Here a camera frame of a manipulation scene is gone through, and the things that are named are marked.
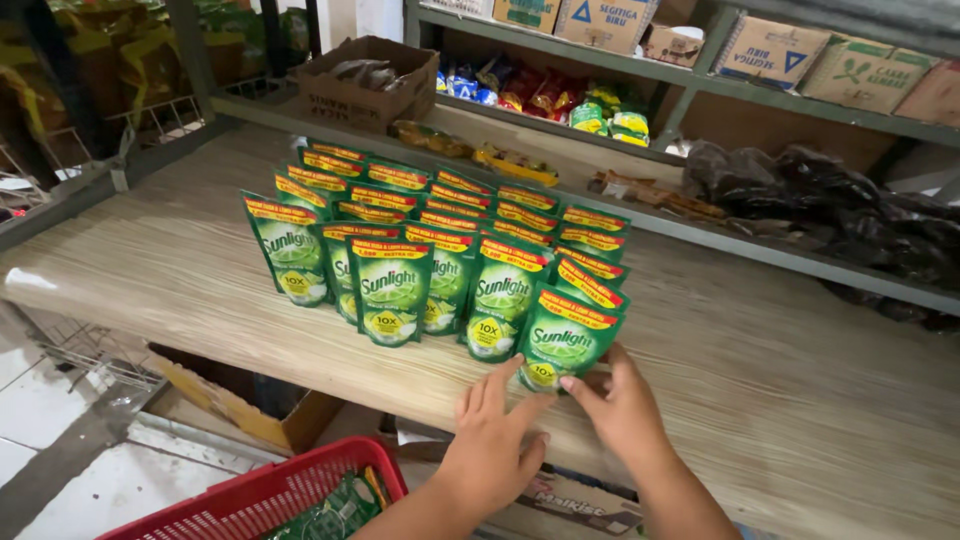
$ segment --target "green metal shelf frame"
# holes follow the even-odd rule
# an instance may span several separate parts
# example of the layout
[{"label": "green metal shelf frame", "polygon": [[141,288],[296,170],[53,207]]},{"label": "green metal shelf frame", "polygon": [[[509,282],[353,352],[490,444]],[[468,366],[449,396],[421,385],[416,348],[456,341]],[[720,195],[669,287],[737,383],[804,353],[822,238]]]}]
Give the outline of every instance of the green metal shelf frame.
[{"label": "green metal shelf frame", "polygon": [[796,92],[780,91],[711,75],[709,70],[713,61],[736,23],[738,15],[739,11],[730,6],[724,6],[717,12],[708,27],[708,37],[704,43],[704,48],[692,69],[661,61],[618,55],[548,34],[502,24],[492,19],[474,18],[435,6],[422,5],[418,0],[407,0],[406,41],[407,44],[420,47],[421,35],[429,32],[429,28],[424,28],[424,26],[435,25],[467,34],[488,37],[504,43],[512,43],[562,58],[606,67],[621,73],[683,86],[684,93],[667,116],[660,137],[652,145],[653,150],[661,152],[678,133],[677,130],[686,114],[686,109],[698,91],[893,135],[909,136],[919,140],[960,147],[960,129],[925,124],[919,120],[902,116],[852,109],[805,98]]}]

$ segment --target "wood grain surface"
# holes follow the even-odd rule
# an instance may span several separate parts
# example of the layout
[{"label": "wood grain surface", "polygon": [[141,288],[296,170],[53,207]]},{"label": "wood grain surface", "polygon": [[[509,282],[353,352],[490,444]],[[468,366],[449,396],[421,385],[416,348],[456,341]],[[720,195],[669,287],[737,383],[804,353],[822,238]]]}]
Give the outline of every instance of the wood grain surface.
[{"label": "wood grain surface", "polygon": [[[0,259],[0,295],[452,429],[490,366],[452,337],[373,345],[274,291],[238,187],[272,193],[294,138],[246,126]],[[620,339],[672,441],[741,523],[793,538],[960,537],[960,344],[812,279],[634,230]],[[510,397],[526,394],[516,382]],[[629,484],[583,412],[549,461]]]}]

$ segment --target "hand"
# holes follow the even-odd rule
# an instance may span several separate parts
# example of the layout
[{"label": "hand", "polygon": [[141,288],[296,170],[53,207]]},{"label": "hand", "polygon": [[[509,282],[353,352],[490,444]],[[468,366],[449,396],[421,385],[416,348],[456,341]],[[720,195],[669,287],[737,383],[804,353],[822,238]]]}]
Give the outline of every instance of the hand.
[{"label": "hand", "polygon": [[520,451],[523,433],[556,395],[529,396],[506,413],[507,382],[522,363],[523,355],[514,356],[460,397],[457,435],[429,481],[457,499],[458,508],[475,512],[470,517],[478,524],[519,497],[540,470],[550,440],[548,433],[541,433]]},{"label": "hand", "polygon": [[583,380],[563,377],[560,384],[584,408],[600,440],[625,463],[671,457],[650,385],[619,342],[605,354],[611,372],[588,372]]}]

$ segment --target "red plastic basket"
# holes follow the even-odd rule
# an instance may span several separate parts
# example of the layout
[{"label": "red plastic basket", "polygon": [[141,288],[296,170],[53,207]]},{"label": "red plastic basket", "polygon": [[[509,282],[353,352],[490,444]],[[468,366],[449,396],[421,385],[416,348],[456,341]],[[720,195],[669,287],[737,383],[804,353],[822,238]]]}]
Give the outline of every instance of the red plastic basket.
[{"label": "red plastic basket", "polygon": [[392,501],[407,494],[387,450],[349,437],[209,487],[205,493],[117,528],[96,540],[252,540],[322,501],[347,471],[373,466]]}]

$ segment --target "green refill pouch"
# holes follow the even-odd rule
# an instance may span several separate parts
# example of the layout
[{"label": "green refill pouch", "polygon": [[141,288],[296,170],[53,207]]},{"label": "green refill pouch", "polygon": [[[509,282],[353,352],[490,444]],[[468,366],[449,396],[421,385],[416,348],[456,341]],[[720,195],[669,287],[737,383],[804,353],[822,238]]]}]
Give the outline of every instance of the green refill pouch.
[{"label": "green refill pouch", "polygon": [[437,182],[450,185],[464,191],[472,191],[481,195],[491,195],[495,193],[493,188],[482,182],[476,181],[463,173],[446,167],[437,168]]},{"label": "green refill pouch", "polygon": [[441,199],[439,197],[434,197],[433,195],[427,195],[426,201],[423,204],[425,209],[431,210],[440,210],[446,213],[456,213],[460,215],[465,215],[466,217],[474,217],[481,219],[488,219],[493,217],[492,212],[485,209],[480,209],[478,207],[471,207],[468,205],[461,205],[459,203],[454,203],[453,201],[447,199]]},{"label": "green refill pouch", "polygon": [[367,206],[394,209],[403,212],[416,212],[423,208],[426,193],[411,193],[390,189],[384,185],[350,183],[350,200]]},{"label": "green refill pouch", "polygon": [[587,252],[593,256],[619,262],[626,249],[627,231],[605,233],[592,227],[564,224],[560,226],[558,240],[563,245]]},{"label": "green refill pouch", "polygon": [[333,207],[326,191],[311,189],[285,174],[274,173],[276,199],[284,205],[303,207],[317,214],[318,221],[333,221]]},{"label": "green refill pouch", "polygon": [[357,235],[396,239],[403,234],[403,227],[355,221],[335,221],[321,225],[320,230],[327,252],[326,274],[330,277],[330,284],[337,297],[337,312],[348,323],[356,326],[357,303],[353,291],[353,277],[350,276],[347,237]]},{"label": "green refill pouch", "polygon": [[[553,253],[558,258],[558,262],[561,256],[570,257],[583,265],[583,267],[589,270],[594,276],[617,287],[623,284],[632,270],[629,266],[623,266],[615,262],[597,258],[576,248],[564,246],[563,244],[555,245],[553,247]],[[550,278],[550,282],[556,282],[556,273]]]},{"label": "green refill pouch", "polygon": [[591,306],[538,283],[519,339],[525,361],[516,377],[534,392],[556,392],[560,377],[582,377],[609,349],[626,315]]},{"label": "green refill pouch", "polygon": [[400,191],[425,191],[433,181],[433,173],[383,158],[367,161],[367,179],[371,184],[382,184]]},{"label": "green refill pouch", "polygon": [[395,225],[410,219],[410,212],[385,209],[356,201],[337,201],[337,210],[333,213],[337,219],[367,221]]},{"label": "green refill pouch", "polygon": [[323,170],[353,179],[363,178],[367,172],[367,164],[363,161],[344,160],[304,146],[298,148],[297,153],[304,168]]},{"label": "green refill pouch", "polygon": [[539,210],[525,207],[510,201],[500,201],[496,205],[496,215],[507,221],[514,221],[527,229],[540,233],[553,233],[560,225],[560,218]]},{"label": "green refill pouch", "polygon": [[453,201],[460,205],[485,210],[487,213],[496,210],[496,198],[492,195],[481,195],[480,193],[474,193],[439,183],[431,184],[429,191],[430,195],[437,199]]},{"label": "green refill pouch", "polygon": [[347,244],[357,291],[357,330],[383,347],[420,341],[433,244],[368,236],[351,236]]},{"label": "green refill pouch", "polygon": [[253,235],[274,276],[276,291],[285,293],[300,307],[316,307],[329,301],[326,256],[317,229],[317,214],[249,191],[240,193]]},{"label": "green refill pouch", "polygon": [[467,326],[459,341],[470,355],[488,363],[505,361],[514,351],[537,282],[546,281],[553,252],[512,238],[480,238],[479,273],[473,286]]},{"label": "green refill pouch", "polygon": [[566,205],[560,217],[568,223],[593,227],[598,231],[608,233],[620,233],[630,230],[630,219],[580,205]]},{"label": "green refill pouch", "polygon": [[604,307],[623,313],[630,306],[627,295],[603,278],[597,278],[585,266],[567,256],[557,262],[554,286],[589,306]]},{"label": "green refill pouch", "polygon": [[348,179],[336,173],[323,170],[309,169],[301,167],[296,163],[287,161],[283,163],[282,170],[275,170],[275,173],[286,174],[289,178],[306,185],[311,189],[318,190],[329,203],[343,201],[347,199]]},{"label": "green refill pouch", "polygon": [[560,209],[560,199],[522,184],[502,184],[496,190],[496,197],[501,201],[512,201],[549,214],[556,214]]},{"label": "green refill pouch", "polygon": [[473,265],[480,247],[480,233],[452,231],[416,221],[404,226],[407,240],[434,245],[433,274],[423,314],[423,331],[428,335],[456,333],[467,308]]},{"label": "green refill pouch", "polygon": [[480,231],[483,227],[493,226],[493,222],[489,219],[474,218],[432,209],[423,209],[420,211],[420,222],[434,227],[456,229],[458,231]]}]

